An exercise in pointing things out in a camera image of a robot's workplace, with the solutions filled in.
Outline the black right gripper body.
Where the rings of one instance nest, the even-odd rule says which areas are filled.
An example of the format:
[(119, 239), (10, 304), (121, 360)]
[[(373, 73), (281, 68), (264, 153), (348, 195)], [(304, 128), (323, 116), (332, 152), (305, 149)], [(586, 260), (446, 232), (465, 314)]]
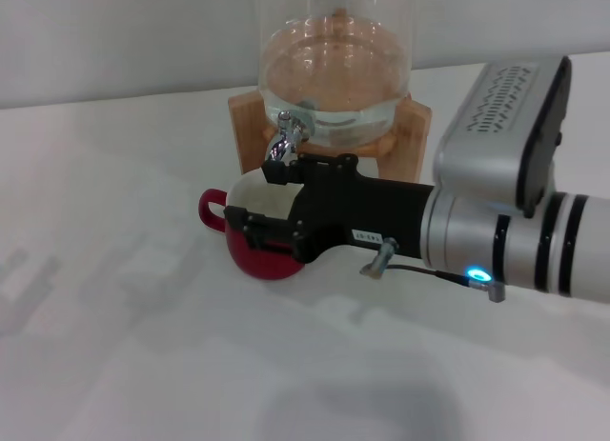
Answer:
[(289, 222), (293, 257), (312, 263), (338, 246), (376, 250), (385, 238), (396, 253), (419, 259), (421, 222), (432, 193), (429, 185), (367, 177), (353, 154), (303, 155), (288, 166), (288, 181), (302, 186)]

